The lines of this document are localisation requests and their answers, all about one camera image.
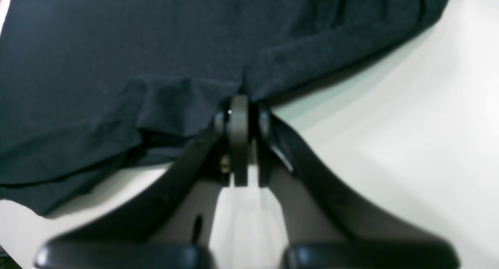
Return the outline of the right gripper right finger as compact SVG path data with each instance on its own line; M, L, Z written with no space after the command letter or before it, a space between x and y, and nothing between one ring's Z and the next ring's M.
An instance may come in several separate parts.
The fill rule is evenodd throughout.
M445 239L383 210L335 175L298 133L255 106L260 187L278 200L281 269L457 269Z

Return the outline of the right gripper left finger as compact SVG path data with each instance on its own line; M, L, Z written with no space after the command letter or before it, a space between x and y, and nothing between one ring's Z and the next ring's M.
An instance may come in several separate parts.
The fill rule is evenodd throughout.
M219 192L228 186L226 106L151 186L101 218L48 241L36 269L209 269Z

